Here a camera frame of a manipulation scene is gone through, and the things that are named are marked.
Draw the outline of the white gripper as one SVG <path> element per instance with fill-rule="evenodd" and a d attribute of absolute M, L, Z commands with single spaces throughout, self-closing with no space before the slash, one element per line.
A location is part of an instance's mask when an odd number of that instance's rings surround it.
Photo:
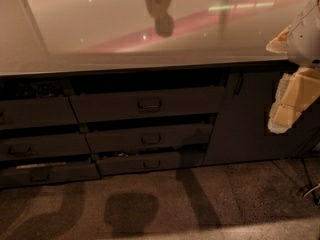
<path fill-rule="evenodd" d="M 303 66 L 282 76 L 269 112 L 269 131 L 282 134 L 320 97 L 320 70 L 314 69 L 320 67 L 320 0 L 310 0 L 266 50 L 287 53 L 289 61 Z"/>

